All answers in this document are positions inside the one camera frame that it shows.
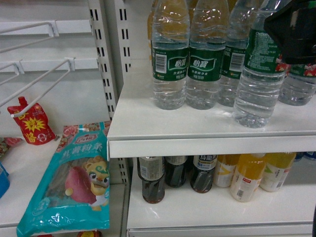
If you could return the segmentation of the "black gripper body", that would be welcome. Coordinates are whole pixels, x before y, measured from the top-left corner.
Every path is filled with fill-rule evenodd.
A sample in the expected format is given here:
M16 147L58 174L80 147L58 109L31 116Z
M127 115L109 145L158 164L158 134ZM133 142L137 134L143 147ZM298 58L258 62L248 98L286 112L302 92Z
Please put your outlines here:
M266 18L264 30L274 40L282 61L290 65L316 63L316 2L292 0Z

